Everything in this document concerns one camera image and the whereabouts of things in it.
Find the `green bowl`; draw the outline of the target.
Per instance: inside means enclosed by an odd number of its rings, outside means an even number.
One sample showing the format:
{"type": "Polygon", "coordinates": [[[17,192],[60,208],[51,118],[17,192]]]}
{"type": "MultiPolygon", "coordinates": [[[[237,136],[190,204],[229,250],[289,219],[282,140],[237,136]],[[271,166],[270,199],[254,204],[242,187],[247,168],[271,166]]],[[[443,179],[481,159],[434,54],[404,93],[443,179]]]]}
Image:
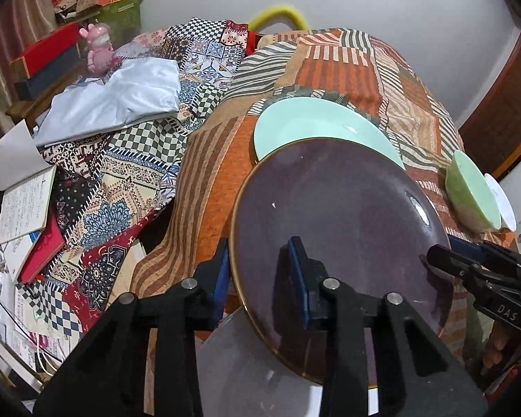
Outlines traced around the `green bowl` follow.
{"type": "Polygon", "coordinates": [[[447,168],[445,189],[460,223],[475,234],[501,229],[502,217],[484,174],[461,150],[447,168]]]}

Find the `dark purple plate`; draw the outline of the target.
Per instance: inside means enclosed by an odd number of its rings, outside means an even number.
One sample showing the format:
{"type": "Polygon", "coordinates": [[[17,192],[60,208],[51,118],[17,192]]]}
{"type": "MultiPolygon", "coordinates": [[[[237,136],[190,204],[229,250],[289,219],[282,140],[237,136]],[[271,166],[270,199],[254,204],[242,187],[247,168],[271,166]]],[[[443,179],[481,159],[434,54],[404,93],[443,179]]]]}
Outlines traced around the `dark purple plate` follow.
{"type": "Polygon", "coordinates": [[[333,138],[295,141],[255,165],[234,206],[230,263],[249,320],[282,363],[321,382],[325,337],[305,330],[284,264],[293,236],[330,276],[360,294],[401,294],[442,333],[453,285],[422,257],[448,236],[430,199],[384,154],[333,138]]]}

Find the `pink toy figurine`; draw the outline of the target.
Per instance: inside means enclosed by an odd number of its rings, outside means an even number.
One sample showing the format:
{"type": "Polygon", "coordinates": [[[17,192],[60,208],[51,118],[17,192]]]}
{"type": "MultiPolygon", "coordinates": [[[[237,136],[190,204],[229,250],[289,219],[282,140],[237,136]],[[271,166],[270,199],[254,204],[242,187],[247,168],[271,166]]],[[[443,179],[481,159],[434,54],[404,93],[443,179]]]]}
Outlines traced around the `pink toy figurine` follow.
{"type": "Polygon", "coordinates": [[[87,69],[89,73],[102,75],[118,64],[108,25],[102,23],[89,24],[82,27],[79,33],[87,43],[87,69]]]}

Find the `white patterned bowl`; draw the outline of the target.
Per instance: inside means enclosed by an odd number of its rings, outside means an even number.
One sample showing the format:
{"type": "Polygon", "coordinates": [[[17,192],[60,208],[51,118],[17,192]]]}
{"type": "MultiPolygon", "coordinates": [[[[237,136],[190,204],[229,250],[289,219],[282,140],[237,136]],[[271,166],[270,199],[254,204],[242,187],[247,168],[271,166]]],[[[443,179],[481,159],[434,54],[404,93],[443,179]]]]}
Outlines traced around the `white patterned bowl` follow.
{"type": "Polygon", "coordinates": [[[485,173],[484,177],[499,208],[499,212],[502,218],[502,228],[508,229],[509,231],[516,231],[516,216],[508,196],[505,194],[503,188],[492,175],[485,173]]]}

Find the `striped orange patchwork blanket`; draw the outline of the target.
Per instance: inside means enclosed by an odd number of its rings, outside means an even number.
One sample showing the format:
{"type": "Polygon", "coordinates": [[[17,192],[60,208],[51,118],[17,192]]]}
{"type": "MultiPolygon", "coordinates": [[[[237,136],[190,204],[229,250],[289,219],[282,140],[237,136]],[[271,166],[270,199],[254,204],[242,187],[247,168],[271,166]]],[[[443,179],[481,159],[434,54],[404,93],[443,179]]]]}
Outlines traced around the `striped orange patchwork blanket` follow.
{"type": "Polygon", "coordinates": [[[213,254],[230,232],[238,191],[253,167],[252,136],[268,106],[311,97],[343,106],[390,141],[449,235],[469,239],[445,188],[462,138],[445,107],[389,44],[345,28],[264,37],[206,122],[190,135],[164,239],[134,270],[137,296],[154,296],[213,254]]]}

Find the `open notebook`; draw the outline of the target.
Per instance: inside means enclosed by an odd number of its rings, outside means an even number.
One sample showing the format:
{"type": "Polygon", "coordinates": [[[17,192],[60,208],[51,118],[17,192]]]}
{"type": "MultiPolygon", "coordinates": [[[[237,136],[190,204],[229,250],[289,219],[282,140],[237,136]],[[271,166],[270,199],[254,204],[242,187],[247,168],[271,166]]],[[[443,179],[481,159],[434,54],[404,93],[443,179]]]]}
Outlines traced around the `open notebook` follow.
{"type": "Polygon", "coordinates": [[[0,139],[0,244],[45,229],[56,167],[44,160],[26,122],[0,139]]]}

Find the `light blue folded cloth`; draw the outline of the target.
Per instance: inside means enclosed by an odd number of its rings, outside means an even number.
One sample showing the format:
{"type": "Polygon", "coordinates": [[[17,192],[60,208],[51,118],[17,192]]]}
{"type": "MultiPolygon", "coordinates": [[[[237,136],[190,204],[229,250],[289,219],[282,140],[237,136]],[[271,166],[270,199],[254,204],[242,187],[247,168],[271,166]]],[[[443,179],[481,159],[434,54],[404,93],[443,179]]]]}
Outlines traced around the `light blue folded cloth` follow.
{"type": "Polygon", "coordinates": [[[175,115],[180,93],[176,61],[126,59],[107,82],[88,79],[56,95],[33,140],[47,146],[175,115]]]}

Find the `dark grey long box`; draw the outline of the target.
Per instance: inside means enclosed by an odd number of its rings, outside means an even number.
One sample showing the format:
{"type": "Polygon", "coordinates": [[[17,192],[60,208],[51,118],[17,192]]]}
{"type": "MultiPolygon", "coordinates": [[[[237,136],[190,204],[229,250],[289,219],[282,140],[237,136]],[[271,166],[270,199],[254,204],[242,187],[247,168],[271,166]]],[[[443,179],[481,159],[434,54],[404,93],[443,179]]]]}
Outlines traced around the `dark grey long box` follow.
{"type": "Polygon", "coordinates": [[[49,64],[31,78],[14,83],[18,99],[20,101],[35,100],[58,79],[71,72],[80,62],[80,48],[79,44],[76,43],[50,61],[49,64]]]}

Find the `green storage box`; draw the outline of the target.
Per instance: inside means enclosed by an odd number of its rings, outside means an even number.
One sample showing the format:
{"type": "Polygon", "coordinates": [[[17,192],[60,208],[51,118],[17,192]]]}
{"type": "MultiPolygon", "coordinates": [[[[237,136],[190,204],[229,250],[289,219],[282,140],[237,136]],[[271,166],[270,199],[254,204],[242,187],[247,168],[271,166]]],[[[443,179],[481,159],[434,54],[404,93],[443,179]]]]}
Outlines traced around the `green storage box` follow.
{"type": "Polygon", "coordinates": [[[74,9],[56,14],[60,25],[77,23],[107,25],[114,48],[118,48],[141,32],[141,0],[81,0],[74,9]]]}

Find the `mint green plate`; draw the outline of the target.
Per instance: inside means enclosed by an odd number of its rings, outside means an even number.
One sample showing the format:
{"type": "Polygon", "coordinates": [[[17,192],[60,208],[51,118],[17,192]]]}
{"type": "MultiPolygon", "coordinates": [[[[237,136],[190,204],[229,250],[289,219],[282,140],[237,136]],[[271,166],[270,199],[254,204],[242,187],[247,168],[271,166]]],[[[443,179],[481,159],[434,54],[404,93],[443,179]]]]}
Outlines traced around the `mint green plate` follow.
{"type": "Polygon", "coordinates": [[[404,163],[388,138],[357,111],[315,97],[283,99],[259,115],[253,146],[261,160],[278,148],[308,138],[353,141],[385,155],[399,167],[404,163]]]}

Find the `red long box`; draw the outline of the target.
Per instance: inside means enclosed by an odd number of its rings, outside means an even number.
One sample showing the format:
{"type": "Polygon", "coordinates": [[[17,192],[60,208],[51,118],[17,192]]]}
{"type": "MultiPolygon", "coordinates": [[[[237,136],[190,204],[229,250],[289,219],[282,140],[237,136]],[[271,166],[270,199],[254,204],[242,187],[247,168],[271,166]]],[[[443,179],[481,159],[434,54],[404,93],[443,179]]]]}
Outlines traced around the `red long box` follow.
{"type": "Polygon", "coordinates": [[[10,68],[18,79],[29,79],[41,71],[60,54],[79,41],[79,25],[70,23],[56,28],[45,38],[28,46],[10,62],[10,68]]]}

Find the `red book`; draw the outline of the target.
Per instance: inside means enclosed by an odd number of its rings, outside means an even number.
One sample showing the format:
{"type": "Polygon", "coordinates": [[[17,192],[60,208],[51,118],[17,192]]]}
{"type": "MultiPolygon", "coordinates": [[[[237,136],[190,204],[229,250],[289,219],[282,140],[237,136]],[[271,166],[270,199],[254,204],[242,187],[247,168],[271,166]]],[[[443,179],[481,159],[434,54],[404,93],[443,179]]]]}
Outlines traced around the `red book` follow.
{"type": "Polygon", "coordinates": [[[39,235],[27,260],[21,268],[18,281],[31,283],[50,264],[56,254],[64,247],[65,239],[54,213],[50,213],[44,231],[39,235]]]}

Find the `yellow foam tube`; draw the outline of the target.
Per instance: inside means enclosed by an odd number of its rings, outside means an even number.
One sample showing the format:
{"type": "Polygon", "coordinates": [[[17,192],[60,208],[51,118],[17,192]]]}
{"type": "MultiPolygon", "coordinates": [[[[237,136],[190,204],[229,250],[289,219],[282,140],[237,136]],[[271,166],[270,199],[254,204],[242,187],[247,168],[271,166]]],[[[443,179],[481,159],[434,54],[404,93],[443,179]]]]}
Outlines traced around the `yellow foam tube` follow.
{"type": "Polygon", "coordinates": [[[295,30],[309,31],[308,23],[303,14],[289,4],[272,5],[260,11],[247,25],[250,31],[258,32],[262,27],[270,25],[276,19],[288,20],[295,30]]]}

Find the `brown wooden door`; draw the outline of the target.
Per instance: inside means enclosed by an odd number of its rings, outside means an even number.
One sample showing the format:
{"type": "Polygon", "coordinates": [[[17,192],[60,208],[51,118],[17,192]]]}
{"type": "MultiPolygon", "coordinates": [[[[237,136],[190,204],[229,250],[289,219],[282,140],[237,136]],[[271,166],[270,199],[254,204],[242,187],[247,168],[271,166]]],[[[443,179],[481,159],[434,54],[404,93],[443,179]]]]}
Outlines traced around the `brown wooden door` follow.
{"type": "Polygon", "coordinates": [[[459,129],[477,167],[502,179],[521,161],[521,34],[501,73],[459,129]]]}

